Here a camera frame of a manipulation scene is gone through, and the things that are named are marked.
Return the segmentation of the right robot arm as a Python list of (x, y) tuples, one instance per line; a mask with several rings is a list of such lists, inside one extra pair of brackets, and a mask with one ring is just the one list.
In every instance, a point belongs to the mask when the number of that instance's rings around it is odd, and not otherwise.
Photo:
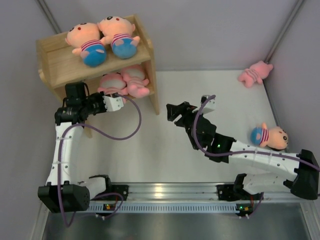
[(264, 174), (238, 174), (233, 192), (240, 199), (264, 192), (289, 191), (304, 200), (319, 197), (320, 168), (314, 154), (306, 149), (299, 153), (282, 153), (246, 145), (216, 132), (216, 126), (188, 102), (167, 104), (167, 120), (185, 129), (194, 150), (216, 163), (237, 163), (264, 170)]

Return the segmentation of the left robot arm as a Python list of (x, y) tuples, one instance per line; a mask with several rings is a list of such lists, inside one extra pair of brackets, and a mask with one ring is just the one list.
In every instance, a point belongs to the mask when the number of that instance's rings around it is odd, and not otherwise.
[(37, 191), (39, 199), (52, 213), (85, 211), (96, 196), (107, 200), (113, 194), (105, 174), (91, 176), (84, 182), (76, 180), (83, 124), (88, 116), (107, 111), (103, 95), (89, 94), (84, 82), (66, 84), (65, 93), (62, 107), (54, 114), (56, 144), (51, 170), (45, 185)]

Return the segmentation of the pink frog plush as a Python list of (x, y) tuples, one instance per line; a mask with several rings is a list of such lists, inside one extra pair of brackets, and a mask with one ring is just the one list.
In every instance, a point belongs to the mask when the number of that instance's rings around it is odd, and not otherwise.
[(128, 95), (127, 83), (119, 73), (108, 73), (102, 76), (97, 92), (104, 92), (106, 95), (120, 94)]
[(263, 80), (268, 77), (273, 69), (273, 64), (265, 63), (260, 60), (257, 63), (252, 64), (249, 68), (244, 69), (237, 77), (237, 80), (246, 88), (251, 88), (255, 83), (262, 85)]
[(150, 94), (147, 88), (149, 79), (139, 64), (131, 65), (120, 70), (120, 74), (127, 85), (127, 92), (134, 98), (143, 98)]

